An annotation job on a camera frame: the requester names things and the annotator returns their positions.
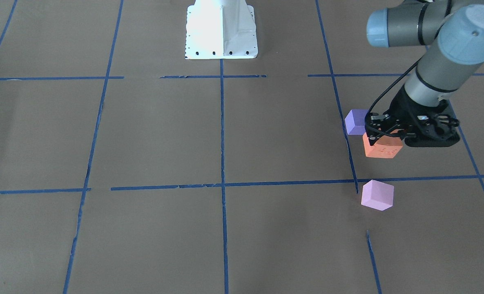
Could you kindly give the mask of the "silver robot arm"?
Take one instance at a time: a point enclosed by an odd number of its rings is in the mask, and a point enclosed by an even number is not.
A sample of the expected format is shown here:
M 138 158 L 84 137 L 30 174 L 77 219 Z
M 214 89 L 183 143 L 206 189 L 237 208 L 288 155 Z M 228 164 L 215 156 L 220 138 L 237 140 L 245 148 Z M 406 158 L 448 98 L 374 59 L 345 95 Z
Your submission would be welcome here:
M 396 139 L 410 147 L 450 147 L 460 140 L 449 97 L 484 63 L 484 0 L 405 0 L 371 13 L 378 48 L 427 45 L 388 110 L 365 115 L 366 143 Z

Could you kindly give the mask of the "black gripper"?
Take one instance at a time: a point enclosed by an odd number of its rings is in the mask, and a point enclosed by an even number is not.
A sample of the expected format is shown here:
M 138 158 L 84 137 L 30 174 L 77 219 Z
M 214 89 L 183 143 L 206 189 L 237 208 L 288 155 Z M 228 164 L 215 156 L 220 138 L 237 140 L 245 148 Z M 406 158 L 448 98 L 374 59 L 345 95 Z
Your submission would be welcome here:
M 451 147 L 460 141 L 459 120 L 448 99 L 435 107 L 420 105 L 402 87 L 384 115 L 403 131 L 401 139 L 409 147 Z

